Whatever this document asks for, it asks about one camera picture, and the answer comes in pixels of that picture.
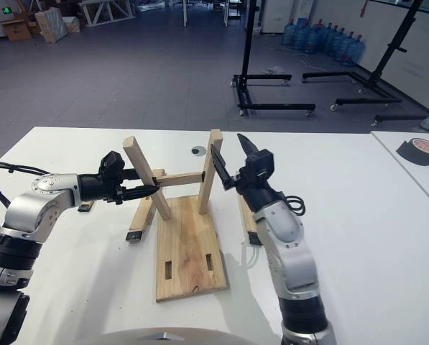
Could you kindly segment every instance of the white table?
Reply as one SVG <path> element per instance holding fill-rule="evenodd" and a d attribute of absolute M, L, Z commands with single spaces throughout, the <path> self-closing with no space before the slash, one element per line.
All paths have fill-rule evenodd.
<path fill-rule="evenodd" d="M 235 133 L 223 134 L 222 153 L 234 172 L 244 153 Z M 151 167 L 173 174 L 200 169 L 204 157 L 190 149 L 206 145 L 209 133 L 34 128 L 2 160 L 57 173 L 94 173 L 109 150 L 126 159 L 121 143 L 129 135 L 136 136 Z M 338 344 L 429 344 L 429 198 L 420 187 L 369 134 L 247 136 L 275 154 L 270 184 L 305 199 L 305 236 Z M 10 198 L 31 181 L 29 175 L 0 174 Z M 197 185 L 165 189 L 167 197 L 197 192 Z M 230 288 L 159 304 L 156 221 L 143 242 L 124 241 L 137 204 L 97 202 L 90 213 L 63 214 L 24 290 L 31 301 L 17 344 L 69 344 L 165 326 L 280 343 L 281 315 L 265 253 L 243 245 L 234 191 L 224 192 L 216 178 L 210 201 Z M 0 204 L 0 222 L 3 218 Z"/>
<path fill-rule="evenodd" d="M 429 140 L 427 133 L 402 133 L 402 132 L 372 132 L 372 135 L 385 147 L 393 158 L 404 168 L 410 177 L 423 189 L 429 197 L 429 166 L 423 167 L 411 163 L 396 153 L 400 145 L 412 138 Z"/>

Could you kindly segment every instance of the gray floor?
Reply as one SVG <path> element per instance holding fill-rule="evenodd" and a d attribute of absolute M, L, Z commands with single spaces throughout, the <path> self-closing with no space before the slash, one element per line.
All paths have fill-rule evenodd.
<path fill-rule="evenodd" d="M 241 70 L 243 25 L 231 21 L 225 28 L 220 13 L 198 7 L 189 15 L 187 28 L 182 9 L 175 9 L 85 28 L 56 44 L 41 37 L 1 39 L 0 156 L 34 126 L 368 133 L 376 114 L 423 114 L 409 101 L 331 112 L 335 98 L 358 97 L 358 87 L 346 78 L 302 84 L 300 76 L 341 66 L 325 55 L 283 50 L 280 36 L 262 35 L 254 38 L 249 72 L 278 65 L 294 78 L 288 87 L 252 86 L 254 101 L 315 103 L 317 109 L 310 118 L 304 111 L 240 117 L 229 83 Z M 406 131 L 416 124 L 397 121 L 379 129 Z"/>

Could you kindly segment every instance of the tape roll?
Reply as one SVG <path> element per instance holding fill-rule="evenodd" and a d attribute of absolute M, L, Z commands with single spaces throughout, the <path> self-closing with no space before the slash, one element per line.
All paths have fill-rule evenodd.
<path fill-rule="evenodd" d="M 421 138 L 412 138 L 403 142 L 396 150 L 397 154 L 417 165 L 429 165 L 429 141 Z"/>

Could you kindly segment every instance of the wooden board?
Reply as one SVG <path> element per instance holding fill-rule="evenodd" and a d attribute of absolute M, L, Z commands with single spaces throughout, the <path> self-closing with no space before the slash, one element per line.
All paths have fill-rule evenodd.
<path fill-rule="evenodd" d="M 167 199 L 158 216 L 157 302 L 227 288 L 213 219 L 198 214 L 198 196 Z"/>
<path fill-rule="evenodd" d="M 203 182 L 203 172 L 189 172 L 186 174 L 175 174 L 157 177 L 157 184 L 160 187 L 169 185 L 190 185 L 191 183 Z"/>
<path fill-rule="evenodd" d="M 261 246 L 259 237 L 257 236 L 256 222 L 252 218 L 251 210 L 244 200 L 243 196 L 238 194 L 238 204 L 241 211 L 241 219 L 243 220 L 243 230 L 247 241 L 250 244 Z"/>
<path fill-rule="evenodd" d="M 149 163 L 145 159 L 144 153 L 142 153 L 141 147 L 137 144 L 135 137 L 128 137 L 123 141 L 123 150 L 128 156 L 129 160 L 133 164 L 134 169 L 137 171 L 142 183 L 145 185 L 155 185 L 153 181 L 152 170 L 150 169 Z M 170 218 L 170 208 L 163 196 L 163 192 L 160 189 L 151 196 L 155 207 L 163 217 L 163 219 Z"/>
<path fill-rule="evenodd" d="M 198 213 L 203 214 L 208 212 L 208 200 L 211 194 L 211 188 L 213 187 L 214 175 L 216 169 L 214 168 L 213 158 L 211 157 L 211 145 L 213 145 L 218 151 L 221 151 L 222 146 L 222 133 L 220 129 L 212 129 L 209 135 L 208 147 L 206 147 L 205 165 L 203 171 L 205 178 L 200 186 L 200 192 L 198 193 Z"/>
<path fill-rule="evenodd" d="M 154 169 L 152 170 L 155 177 L 161 177 L 165 175 L 165 169 Z M 155 206 L 150 196 L 141 199 L 139 206 L 137 206 L 134 218 L 129 225 L 128 234 L 126 234 L 126 240 L 128 242 L 140 242 L 144 231 L 149 227 L 151 220 L 154 216 Z"/>

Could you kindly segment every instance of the rectangular slot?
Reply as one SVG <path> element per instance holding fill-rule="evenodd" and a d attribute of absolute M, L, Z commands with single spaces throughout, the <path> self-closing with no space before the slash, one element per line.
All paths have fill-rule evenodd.
<path fill-rule="evenodd" d="M 211 259 L 211 254 L 206 255 L 206 265 L 208 266 L 208 271 L 213 270 L 213 260 Z"/>
<path fill-rule="evenodd" d="M 165 279 L 171 279 L 172 278 L 172 263 L 171 261 L 165 262 Z"/>

